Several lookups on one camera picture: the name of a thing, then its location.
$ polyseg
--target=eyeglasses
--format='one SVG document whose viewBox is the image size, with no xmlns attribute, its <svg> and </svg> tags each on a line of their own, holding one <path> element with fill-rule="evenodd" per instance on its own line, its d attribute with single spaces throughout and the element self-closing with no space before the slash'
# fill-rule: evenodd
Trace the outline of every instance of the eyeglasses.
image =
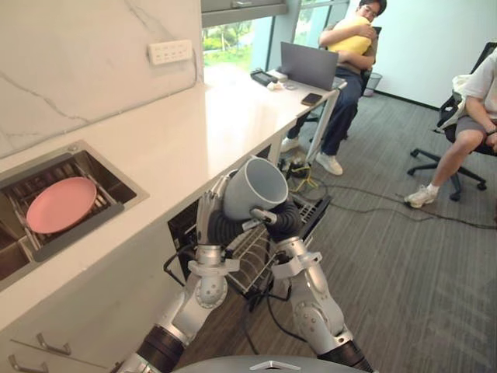
<svg viewBox="0 0 497 373">
<path fill-rule="evenodd" d="M 376 13 L 369 5 L 363 5 L 363 9 L 370 13 L 370 15 L 373 17 L 373 18 L 376 18 L 378 17 L 378 13 Z"/>
</svg>

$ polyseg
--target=white sneaker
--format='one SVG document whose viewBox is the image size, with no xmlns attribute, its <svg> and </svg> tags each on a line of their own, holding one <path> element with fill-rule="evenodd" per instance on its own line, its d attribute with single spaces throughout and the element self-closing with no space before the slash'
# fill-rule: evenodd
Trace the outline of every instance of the white sneaker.
<svg viewBox="0 0 497 373">
<path fill-rule="evenodd" d="M 343 168 L 334 155 L 326 155 L 323 152 L 319 152 L 318 155 L 316 155 L 316 161 L 323 166 L 326 171 L 333 175 L 340 176 L 343 174 Z"/>
<path fill-rule="evenodd" d="M 437 192 L 421 185 L 416 193 L 408 195 L 404 198 L 404 201 L 413 208 L 420 208 L 424 204 L 431 204 L 435 200 L 436 195 Z"/>
<path fill-rule="evenodd" d="M 281 148 L 280 152 L 286 153 L 293 148 L 296 148 L 298 146 L 298 136 L 296 138 L 287 138 L 285 137 L 283 141 L 281 141 Z"/>
</svg>

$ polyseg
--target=white mug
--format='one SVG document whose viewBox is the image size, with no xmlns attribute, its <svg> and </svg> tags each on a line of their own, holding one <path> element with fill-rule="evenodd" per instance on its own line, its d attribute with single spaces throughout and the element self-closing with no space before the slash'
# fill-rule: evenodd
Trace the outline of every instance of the white mug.
<svg viewBox="0 0 497 373">
<path fill-rule="evenodd" d="M 229 181 L 223 211 L 231 220 L 250 219 L 252 209 L 270 210 L 287 197 L 287 181 L 278 168 L 265 159 L 251 157 Z"/>
</svg>

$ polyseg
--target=jeans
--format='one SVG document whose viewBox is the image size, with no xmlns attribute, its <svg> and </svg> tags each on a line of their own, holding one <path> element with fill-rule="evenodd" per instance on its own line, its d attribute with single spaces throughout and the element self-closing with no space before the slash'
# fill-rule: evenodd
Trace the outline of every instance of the jeans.
<svg viewBox="0 0 497 373">
<path fill-rule="evenodd" d="M 321 151 L 326 155 L 336 155 L 340 142 L 347 135 L 352 120 L 357 114 L 357 102 L 363 94 L 363 80 L 360 75 L 346 68 L 337 68 L 335 76 L 345 79 L 347 87 L 339 94 L 332 115 L 326 126 Z M 288 131 L 288 138 L 296 138 L 301 131 L 309 113 L 297 119 L 297 123 Z"/>
</svg>

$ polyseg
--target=white t-shirt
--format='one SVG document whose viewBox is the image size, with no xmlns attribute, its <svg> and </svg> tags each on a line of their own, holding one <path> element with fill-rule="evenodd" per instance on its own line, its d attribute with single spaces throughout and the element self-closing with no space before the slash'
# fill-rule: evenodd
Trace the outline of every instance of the white t-shirt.
<svg viewBox="0 0 497 373">
<path fill-rule="evenodd" d="M 480 99 L 491 119 L 497 119 L 497 49 L 471 74 L 462 94 Z"/>
</svg>

